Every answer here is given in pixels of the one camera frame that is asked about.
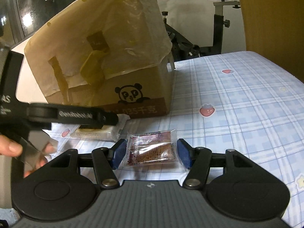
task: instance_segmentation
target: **blue gripper pad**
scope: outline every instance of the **blue gripper pad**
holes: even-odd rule
[[[183,139],[178,139],[177,140],[177,152],[180,160],[182,161],[183,165],[187,168],[190,169],[193,165],[193,161],[190,157],[190,147],[193,149],[185,140]]]
[[[122,140],[122,139],[119,140],[111,149],[114,151],[114,156],[110,165],[113,170],[116,170],[126,154],[126,150],[127,150],[126,140]]]

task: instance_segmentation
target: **clear plastic package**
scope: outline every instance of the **clear plastic package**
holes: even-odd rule
[[[126,156],[122,166],[180,163],[176,130],[146,134],[128,134]]]
[[[71,134],[71,137],[117,142],[120,131],[124,128],[129,119],[130,117],[126,114],[118,114],[118,123],[116,126],[104,125],[101,129],[82,128],[82,126],[80,126]]]

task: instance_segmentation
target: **human hand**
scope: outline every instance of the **human hand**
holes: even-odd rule
[[[48,143],[44,150],[44,154],[51,154],[55,151],[53,145]],[[22,146],[9,138],[5,137],[4,135],[0,135],[0,155],[5,155],[8,157],[18,157],[22,153]],[[26,171],[24,173],[24,177],[27,177],[29,174],[34,172],[35,170],[39,169],[40,167],[44,166],[48,160],[41,156],[38,162],[36,163],[36,167],[32,170]]]

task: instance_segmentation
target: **light blue plaid fabric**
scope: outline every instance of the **light blue plaid fabric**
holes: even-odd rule
[[[232,70],[226,74],[223,70]],[[214,114],[203,117],[200,108],[212,105]],[[68,148],[88,153],[112,142],[79,141],[61,137],[73,126],[54,125],[49,134],[59,140],[57,156]],[[304,84],[285,70],[245,51],[196,58],[176,63],[172,106],[164,117],[132,119],[128,132],[143,133],[177,129],[193,147],[204,146],[215,153],[234,148],[282,180],[291,200],[283,219],[292,227],[304,225]],[[82,174],[95,181],[94,172]],[[124,179],[183,182],[187,171],[179,165],[151,165],[115,171]],[[210,170],[209,181],[222,174]]]

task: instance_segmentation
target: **black circular pad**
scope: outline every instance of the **black circular pad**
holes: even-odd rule
[[[77,173],[78,153],[69,151],[12,186],[12,201],[19,213],[36,220],[59,221],[76,216],[93,203],[95,185]]]
[[[69,184],[59,180],[44,181],[39,183],[34,189],[37,197],[47,201],[59,200],[65,197],[69,191]]]
[[[223,214],[244,221],[262,221],[281,216],[290,194],[284,183],[271,174],[250,168],[242,174],[226,173],[207,188],[207,198]]]

